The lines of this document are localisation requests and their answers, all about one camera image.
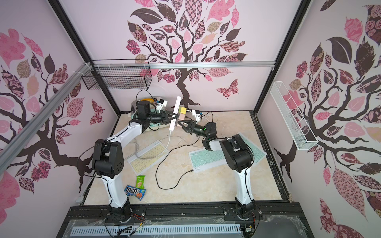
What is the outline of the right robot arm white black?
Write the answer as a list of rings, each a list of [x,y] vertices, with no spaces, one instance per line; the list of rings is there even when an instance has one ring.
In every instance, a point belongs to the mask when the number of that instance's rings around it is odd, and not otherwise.
[[[179,121],[180,127],[188,134],[203,137],[202,144],[207,151],[221,151],[229,168],[235,172],[237,193],[235,210],[238,217],[248,220],[256,209],[251,190],[250,173],[255,157],[252,149],[239,135],[219,138],[216,123],[200,126],[194,120]]]

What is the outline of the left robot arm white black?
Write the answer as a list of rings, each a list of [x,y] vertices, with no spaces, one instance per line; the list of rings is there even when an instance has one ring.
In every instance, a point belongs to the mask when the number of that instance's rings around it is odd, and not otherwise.
[[[125,164],[123,148],[143,134],[151,124],[169,124],[170,129],[174,129],[176,119],[179,117],[180,101],[181,98],[178,97],[173,112],[168,110],[152,112],[150,102],[140,100],[128,126],[110,138],[95,142],[92,168],[101,177],[108,192],[111,221],[124,223],[132,216],[130,201],[125,194],[120,176]]]

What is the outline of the white power strip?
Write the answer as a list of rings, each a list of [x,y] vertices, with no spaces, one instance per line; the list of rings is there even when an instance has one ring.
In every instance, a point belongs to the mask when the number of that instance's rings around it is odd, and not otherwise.
[[[176,103],[175,103],[174,111],[173,111],[173,116],[172,116],[172,119],[170,121],[170,127],[169,127],[170,132],[174,131],[176,119],[179,116],[178,113],[179,113],[179,108],[180,108],[180,104],[181,104],[181,99],[182,99],[181,96],[178,96],[176,99]]]

